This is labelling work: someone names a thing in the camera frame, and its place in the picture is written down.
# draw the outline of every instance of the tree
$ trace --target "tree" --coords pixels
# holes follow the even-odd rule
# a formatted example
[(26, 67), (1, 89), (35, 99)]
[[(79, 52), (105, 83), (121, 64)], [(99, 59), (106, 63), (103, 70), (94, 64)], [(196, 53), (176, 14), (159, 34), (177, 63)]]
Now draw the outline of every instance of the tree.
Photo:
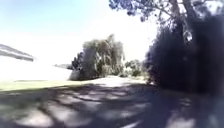
[(132, 76), (139, 76), (142, 73), (142, 63), (139, 60), (131, 60), (125, 63), (126, 68), (131, 69)]
[(109, 0), (109, 6), (114, 10), (127, 10), (129, 16), (140, 15), (142, 22), (154, 17), (161, 27), (178, 23), (186, 42), (195, 39), (194, 22), (212, 15), (208, 7), (211, 2), (220, 5), (217, 13), (223, 12), (221, 0)]
[(83, 52), (80, 52), (77, 54), (77, 57), (74, 58), (72, 61), (72, 67), (75, 70), (81, 70), (82, 69), (82, 62), (83, 62)]
[[(211, 2), (220, 5), (216, 15), (209, 9)], [(148, 54), (147, 66), (160, 86), (202, 93), (221, 90), (224, 77), (221, 0), (110, 0), (110, 7), (125, 9), (131, 16), (139, 14), (141, 21), (157, 18), (159, 35)]]
[(122, 71), (124, 59), (123, 45), (110, 35), (104, 40), (85, 42), (83, 53), (73, 61), (75, 69), (79, 68), (81, 79), (94, 79), (106, 75), (117, 75)]

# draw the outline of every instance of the willow tree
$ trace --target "willow tree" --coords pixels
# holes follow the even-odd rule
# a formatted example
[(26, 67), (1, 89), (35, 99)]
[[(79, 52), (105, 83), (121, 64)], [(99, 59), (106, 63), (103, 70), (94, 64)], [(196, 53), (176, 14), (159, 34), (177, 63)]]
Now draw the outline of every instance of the willow tree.
[(123, 45), (115, 41), (114, 35), (107, 39), (92, 40), (83, 45), (83, 78), (94, 79), (106, 75), (117, 75), (122, 71)]

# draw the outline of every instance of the dark bush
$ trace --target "dark bush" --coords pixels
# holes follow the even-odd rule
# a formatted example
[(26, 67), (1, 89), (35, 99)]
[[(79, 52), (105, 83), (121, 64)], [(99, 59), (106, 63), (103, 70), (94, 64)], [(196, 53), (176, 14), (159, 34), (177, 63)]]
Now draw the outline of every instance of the dark bush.
[(175, 23), (173, 28), (162, 28), (150, 48), (146, 65), (150, 79), (156, 85), (172, 90), (190, 91), (190, 58), (182, 31), (181, 22)]
[(182, 26), (163, 28), (147, 55), (156, 85), (185, 92), (222, 93), (224, 83), (223, 16), (192, 23), (193, 39), (184, 42)]

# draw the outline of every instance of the grass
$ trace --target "grass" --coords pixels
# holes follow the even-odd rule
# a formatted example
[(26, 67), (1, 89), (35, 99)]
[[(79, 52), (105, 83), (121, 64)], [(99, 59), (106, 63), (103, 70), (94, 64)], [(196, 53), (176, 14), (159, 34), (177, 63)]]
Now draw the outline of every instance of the grass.
[(16, 91), (43, 89), (60, 86), (78, 86), (87, 82), (81, 81), (16, 81), (16, 82), (0, 82), (0, 91)]
[(29, 109), (54, 98), (52, 90), (60, 86), (76, 87), (87, 81), (16, 81), (0, 82), (0, 118), (15, 120)]

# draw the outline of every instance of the asphalt road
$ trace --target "asphalt road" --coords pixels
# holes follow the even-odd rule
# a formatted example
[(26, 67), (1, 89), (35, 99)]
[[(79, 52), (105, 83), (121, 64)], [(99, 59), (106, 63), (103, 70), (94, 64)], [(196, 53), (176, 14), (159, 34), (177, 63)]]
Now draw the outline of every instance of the asphalt road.
[[(1, 128), (223, 128), (224, 103), (144, 84), (47, 90), (51, 97)], [(37, 92), (22, 92), (21, 95)]]

